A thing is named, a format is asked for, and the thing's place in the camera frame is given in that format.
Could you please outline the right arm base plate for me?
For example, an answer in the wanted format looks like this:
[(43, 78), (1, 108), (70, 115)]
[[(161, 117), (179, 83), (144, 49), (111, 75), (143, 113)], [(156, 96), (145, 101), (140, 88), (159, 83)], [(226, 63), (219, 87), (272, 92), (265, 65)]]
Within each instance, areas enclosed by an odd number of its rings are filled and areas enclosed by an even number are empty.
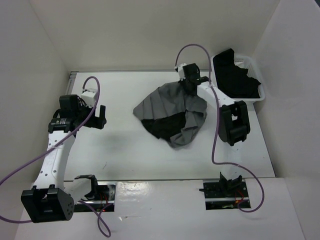
[(206, 210), (232, 210), (250, 209), (250, 199), (245, 181), (231, 190), (223, 191), (219, 181), (204, 180), (203, 186), (199, 189), (204, 194)]

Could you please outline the grey pleated skirt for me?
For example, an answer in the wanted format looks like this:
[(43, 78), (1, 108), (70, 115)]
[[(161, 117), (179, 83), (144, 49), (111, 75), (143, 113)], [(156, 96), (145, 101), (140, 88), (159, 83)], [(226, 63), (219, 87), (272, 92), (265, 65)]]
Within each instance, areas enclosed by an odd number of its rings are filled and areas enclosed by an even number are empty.
[(145, 130), (173, 149), (189, 145), (207, 118), (207, 102), (187, 94), (178, 82), (166, 83), (147, 95), (133, 115)]

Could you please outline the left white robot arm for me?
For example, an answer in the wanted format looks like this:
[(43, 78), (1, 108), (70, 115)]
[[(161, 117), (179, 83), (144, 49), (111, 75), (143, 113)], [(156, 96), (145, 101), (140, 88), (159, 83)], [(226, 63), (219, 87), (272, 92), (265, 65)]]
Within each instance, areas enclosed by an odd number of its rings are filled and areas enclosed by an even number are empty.
[(96, 116), (98, 93), (84, 90), (81, 95), (59, 98), (60, 108), (48, 124), (48, 150), (40, 173), (30, 190), (21, 194), (21, 202), (33, 223), (68, 221), (75, 204), (81, 199), (93, 200), (100, 188), (93, 174), (75, 177), (71, 186), (64, 187), (64, 176), (71, 148), (79, 126), (103, 129), (106, 107), (100, 106)]

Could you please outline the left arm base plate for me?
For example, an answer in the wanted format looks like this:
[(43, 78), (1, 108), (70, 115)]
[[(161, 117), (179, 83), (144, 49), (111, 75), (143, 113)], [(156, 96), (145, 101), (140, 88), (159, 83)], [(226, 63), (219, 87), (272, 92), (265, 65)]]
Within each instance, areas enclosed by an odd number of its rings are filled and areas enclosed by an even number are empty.
[(116, 185), (116, 182), (98, 181), (96, 186), (96, 194), (89, 198), (83, 196), (80, 198), (80, 200), (90, 205), (98, 213), (114, 212)]

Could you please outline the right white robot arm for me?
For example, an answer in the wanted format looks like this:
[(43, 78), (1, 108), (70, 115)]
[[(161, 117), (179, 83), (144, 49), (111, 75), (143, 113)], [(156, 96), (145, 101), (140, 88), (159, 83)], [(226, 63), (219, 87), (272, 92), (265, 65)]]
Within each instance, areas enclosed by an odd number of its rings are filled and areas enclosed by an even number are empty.
[[(247, 105), (244, 101), (236, 101), (223, 93), (211, 81), (211, 77), (215, 76), (213, 71), (208, 77), (201, 77), (200, 69), (194, 63), (182, 63), (175, 70), (186, 93), (205, 100), (217, 112), (211, 161), (217, 166), (224, 165), (219, 174), (218, 189), (223, 196), (229, 197), (240, 187), (243, 179), (237, 167), (241, 163), (242, 142), (247, 139), (251, 130)], [(226, 160), (215, 160), (218, 139), (224, 143), (223, 155)]]

